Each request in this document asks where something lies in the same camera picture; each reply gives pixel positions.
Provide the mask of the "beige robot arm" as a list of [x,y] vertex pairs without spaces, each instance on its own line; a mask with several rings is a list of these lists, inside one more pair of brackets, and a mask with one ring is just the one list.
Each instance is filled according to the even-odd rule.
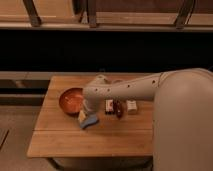
[[213,171],[213,72],[191,68],[108,84],[103,75],[83,88],[83,110],[102,100],[153,103],[153,171]]

